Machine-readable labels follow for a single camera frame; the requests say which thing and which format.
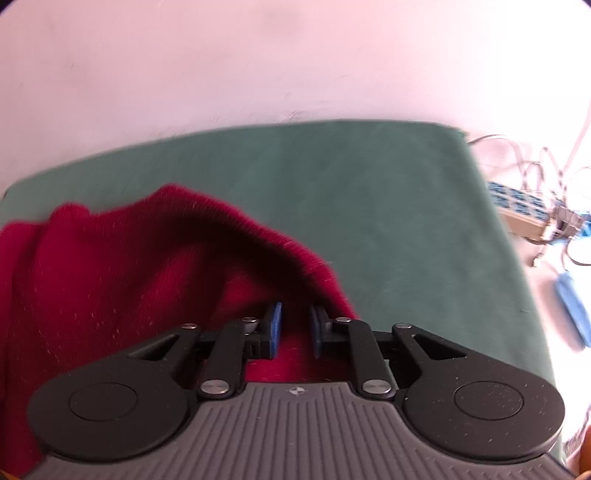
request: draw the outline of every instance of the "logo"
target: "logo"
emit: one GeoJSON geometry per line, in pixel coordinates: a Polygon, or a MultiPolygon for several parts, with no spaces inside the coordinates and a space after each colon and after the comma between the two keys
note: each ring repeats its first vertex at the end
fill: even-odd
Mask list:
{"type": "Polygon", "coordinates": [[[289,393],[291,393],[292,395],[295,395],[296,397],[298,397],[299,395],[303,395],[304,393],[307,392],[307,390],[305,388],[301,388],[301,387],[291,387],[288,390],[289,393]]]}

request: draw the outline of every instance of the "power strip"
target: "power strip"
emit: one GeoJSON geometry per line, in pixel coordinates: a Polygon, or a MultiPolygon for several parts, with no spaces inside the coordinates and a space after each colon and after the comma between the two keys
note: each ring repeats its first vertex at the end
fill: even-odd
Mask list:
{"type": "Polygon", "coordinates": [[[551,215],[541,198],[495,181],[488,182],[488,191],[509,231],[536,241],[552,234],[551,215]]]}

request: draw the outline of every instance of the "green cushion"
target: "green cushion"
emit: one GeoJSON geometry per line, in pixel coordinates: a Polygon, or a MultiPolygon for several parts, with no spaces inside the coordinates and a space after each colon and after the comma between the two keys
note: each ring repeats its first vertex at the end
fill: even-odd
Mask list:
{"type": "Polygon", "coordinates": [[[552,379],[542,328],[462,133],[339,121],[213,131],[18,182],[0,225],[63,202],[93,211],[175,182],[318,252],[375,329],[410,322],[552,379]]]}

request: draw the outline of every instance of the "red sweater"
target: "red sweater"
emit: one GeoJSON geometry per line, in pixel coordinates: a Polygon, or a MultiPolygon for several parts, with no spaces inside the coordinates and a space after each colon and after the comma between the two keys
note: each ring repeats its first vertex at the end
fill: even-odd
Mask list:
{"type": "Polygon", "coordinates": [[[167,186],[99,215],[58,208],[0,233],[0,468],[41,459],[27,427],[43,382],[184,322],[218,329],[284,302],[278,359],[247,380],[346,378],[315,362],[307,309],[354,316],[326,263],[292,239],[207,196],[167,186]]]}

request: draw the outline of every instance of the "yellow object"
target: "yellow object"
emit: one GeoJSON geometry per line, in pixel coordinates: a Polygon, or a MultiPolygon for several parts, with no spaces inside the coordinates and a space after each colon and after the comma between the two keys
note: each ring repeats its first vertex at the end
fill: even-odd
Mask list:
{"type": "Polygon", "coordinates": [[[587,430],[583,446],[581,447],[579,469],[580,472],[591,470],[591,429],[587,430]]]}
{"type": "Polygon", "coordinates": [[[6,480],[18,480],[17,477],[10,475],[9,473],[6,473],[4,470],[0,470],[0,473],[4,476],[6,480]]]}

